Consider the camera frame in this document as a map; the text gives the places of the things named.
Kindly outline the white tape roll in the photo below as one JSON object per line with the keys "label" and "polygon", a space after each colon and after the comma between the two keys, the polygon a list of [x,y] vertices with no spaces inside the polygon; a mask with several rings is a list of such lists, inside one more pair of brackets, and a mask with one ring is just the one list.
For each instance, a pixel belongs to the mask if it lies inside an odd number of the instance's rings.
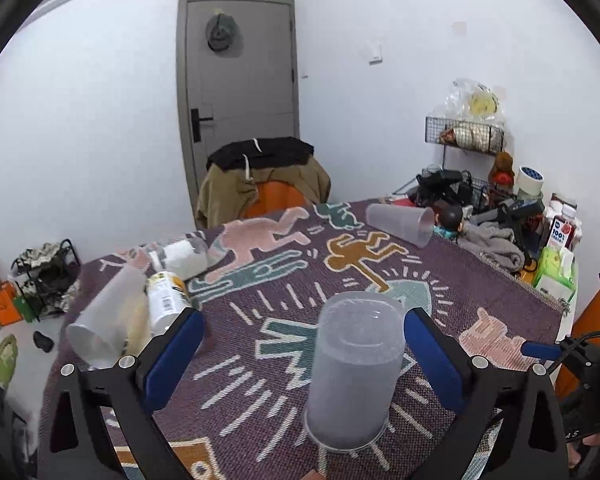
{"label": "white tape roll", "polygon": [[529,166],[520,166],[517,174],[518,191],[530,196],[540,196],[544,177],[538,171]]}

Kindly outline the black device pile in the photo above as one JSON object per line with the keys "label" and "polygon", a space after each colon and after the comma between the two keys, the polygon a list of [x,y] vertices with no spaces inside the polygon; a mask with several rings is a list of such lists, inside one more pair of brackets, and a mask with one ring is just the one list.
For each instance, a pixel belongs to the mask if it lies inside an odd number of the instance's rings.
{"label": "black device pile", "polygon": [[460,206],[471,203],[474,192],[471,177],[460,171],[440,169],[428,174],[419,174],[416,180],[416,204],[419,206],[429,206],[438,200]]}

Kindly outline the red white juice carton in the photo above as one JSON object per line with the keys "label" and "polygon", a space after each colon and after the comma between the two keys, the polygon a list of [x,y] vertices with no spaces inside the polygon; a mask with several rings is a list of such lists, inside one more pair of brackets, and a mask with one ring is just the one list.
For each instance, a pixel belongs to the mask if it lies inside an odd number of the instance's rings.
{"label": "red white juice carton", "polygon": [[556,216],[550,225],[550,235],[548,236],[546,246],[558,252],[564,248],[569,248],[575,228],[576,225],[571,218]]}

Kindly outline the translucent plastic cup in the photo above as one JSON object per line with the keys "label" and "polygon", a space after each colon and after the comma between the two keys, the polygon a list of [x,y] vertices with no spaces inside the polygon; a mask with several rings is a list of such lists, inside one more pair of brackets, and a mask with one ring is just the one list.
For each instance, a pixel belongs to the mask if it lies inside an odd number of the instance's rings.
{"label": "translucent plastic cup", "polygon": [[329,452],[349,453],[385,431],[405,352],[404,307],[378,292],[332,296],[317,322],[303,426]]}

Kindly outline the clear white plastic bottle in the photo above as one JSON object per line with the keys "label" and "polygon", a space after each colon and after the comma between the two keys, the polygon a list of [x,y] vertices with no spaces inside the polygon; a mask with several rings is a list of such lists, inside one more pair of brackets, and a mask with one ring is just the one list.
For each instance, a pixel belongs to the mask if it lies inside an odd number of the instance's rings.
{"label": "clear white plastic bottle", "polygon": [[199,237],[186,238],[149,252],[157,272],[172,272],[183,281],[190,280],[208,269],[208,246]]}

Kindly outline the black shoe rack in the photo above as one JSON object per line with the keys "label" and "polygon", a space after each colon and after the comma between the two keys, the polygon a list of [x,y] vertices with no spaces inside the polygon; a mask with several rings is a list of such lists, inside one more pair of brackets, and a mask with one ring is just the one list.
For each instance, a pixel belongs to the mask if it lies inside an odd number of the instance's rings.
{"label": "black shoe rack", "polygon": [[70,238],[22,252],[10,266],[16,289],[37,321],[62,315],[65,294],[81,271],[82,262]]}

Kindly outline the grey crumpled cloth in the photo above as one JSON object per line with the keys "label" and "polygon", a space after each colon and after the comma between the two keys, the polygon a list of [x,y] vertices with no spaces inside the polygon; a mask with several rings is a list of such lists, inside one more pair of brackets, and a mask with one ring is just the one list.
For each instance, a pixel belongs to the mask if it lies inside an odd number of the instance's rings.
{"label": "grey crumpled cloth", "polygon": [[518,272],[524,266],[524,253],[515,244],[514,231],[501,228],[496,222],[483,222],[478,226],[466,223],[458,234],[457,245],[509,273]]}

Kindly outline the translucent cup lying far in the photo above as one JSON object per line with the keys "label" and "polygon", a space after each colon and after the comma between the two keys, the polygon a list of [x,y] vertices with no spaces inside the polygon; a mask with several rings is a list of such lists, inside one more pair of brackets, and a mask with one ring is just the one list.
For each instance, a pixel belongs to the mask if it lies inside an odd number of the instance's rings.
{"label": "translucent cup lying far", "polygon": [[365,219],[369,226],[418,248],[428,245],[434,230],[434,211],[431,208],[370,204],[366,208]]}

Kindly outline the green tissue pack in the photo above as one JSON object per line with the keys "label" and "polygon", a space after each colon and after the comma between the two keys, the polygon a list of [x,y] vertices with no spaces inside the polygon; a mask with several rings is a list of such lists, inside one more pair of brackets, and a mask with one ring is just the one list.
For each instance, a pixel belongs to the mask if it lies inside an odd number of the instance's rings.
{"label": "green tissue pack", "polygon": [[573,252],[567,248],[542,249],[532,287],[556,301],[569,302],[577,291],[577,271]]}

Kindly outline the black round-head figurine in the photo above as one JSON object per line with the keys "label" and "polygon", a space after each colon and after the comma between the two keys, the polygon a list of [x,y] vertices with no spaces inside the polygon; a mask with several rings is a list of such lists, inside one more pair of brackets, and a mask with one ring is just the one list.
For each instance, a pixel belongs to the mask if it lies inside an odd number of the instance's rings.
{"label": "black round-head figurine", "polygon": [[460,205],[448,205],[436,215],[434,232],[446,240],[455,240],[462,232],[464,211]]}

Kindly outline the orange chair with jackets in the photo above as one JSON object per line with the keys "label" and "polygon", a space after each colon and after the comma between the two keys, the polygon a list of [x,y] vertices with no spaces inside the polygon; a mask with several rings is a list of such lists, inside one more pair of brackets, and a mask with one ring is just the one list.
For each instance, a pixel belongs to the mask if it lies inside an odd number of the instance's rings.
{"label": "orange chair with jackets", "polygon": [[314,147],[292,136],[227,144],[208,157],[195,219],[198,226],[263,216],[329,198],[332,179]]}

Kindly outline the grey cap on door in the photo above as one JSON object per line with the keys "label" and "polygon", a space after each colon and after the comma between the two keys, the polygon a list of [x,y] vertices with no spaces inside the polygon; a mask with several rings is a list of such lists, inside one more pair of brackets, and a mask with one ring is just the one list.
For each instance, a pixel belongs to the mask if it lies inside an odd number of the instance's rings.
{"label": "grey cap on door", "polygon": [[238,54],[242,48],[242,33],[231,15],[214,14],[204,29],[207,47],[217,55]]}

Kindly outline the clear plastic bag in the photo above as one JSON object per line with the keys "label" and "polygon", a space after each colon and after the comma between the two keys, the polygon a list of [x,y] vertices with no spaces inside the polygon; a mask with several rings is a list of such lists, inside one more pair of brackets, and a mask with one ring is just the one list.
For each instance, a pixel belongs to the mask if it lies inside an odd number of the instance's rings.
{"label": "clear plastic bag", "polygon": [[449,118],[505,124],[498,96],[485,84],[472,79],[457,78],[452,81],[443,110]]}

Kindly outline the orange box on floor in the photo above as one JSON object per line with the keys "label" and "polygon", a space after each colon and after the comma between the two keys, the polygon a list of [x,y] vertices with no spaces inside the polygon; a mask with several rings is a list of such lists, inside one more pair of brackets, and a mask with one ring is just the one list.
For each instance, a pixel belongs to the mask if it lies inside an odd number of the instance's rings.
{"label": "orange box on floor", "polygon": [[9,282],[4,282],[0,289],[0,326],[7,326],[22,321],[22,316],[17,310],[14,299],[16,291]]}

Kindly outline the white yellow labelled bottle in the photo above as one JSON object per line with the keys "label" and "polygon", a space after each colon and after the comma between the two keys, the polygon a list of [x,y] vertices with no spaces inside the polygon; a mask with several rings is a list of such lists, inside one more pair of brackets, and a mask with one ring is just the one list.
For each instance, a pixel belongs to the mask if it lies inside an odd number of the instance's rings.
{"label": "white yellow labelled bottle", "polygon": [[184,282],[173,272],[152,274],[147,280],[149,325],[152,336],[164,334],[190,306]]}

